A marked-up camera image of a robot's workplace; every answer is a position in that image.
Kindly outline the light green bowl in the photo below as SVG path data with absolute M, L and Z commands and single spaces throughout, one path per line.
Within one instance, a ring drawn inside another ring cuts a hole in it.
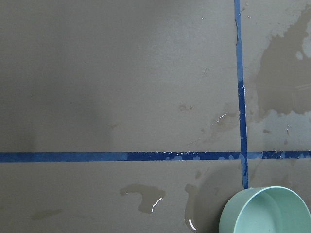
M 220 233 L 309 233 L 311 214 L 303 199 L 281 187 L 242 190 L 226 203 Z

